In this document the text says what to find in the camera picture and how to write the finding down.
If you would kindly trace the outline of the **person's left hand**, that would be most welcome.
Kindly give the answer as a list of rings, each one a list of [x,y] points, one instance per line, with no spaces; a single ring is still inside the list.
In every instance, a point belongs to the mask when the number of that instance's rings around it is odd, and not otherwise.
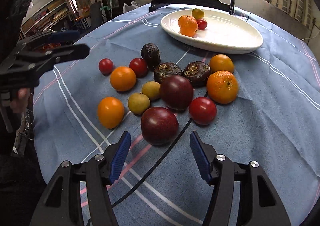
[[[30,89],[22,88],[18,90],[17,96],[10,102],[13,113],[22,113],[28,106]]]

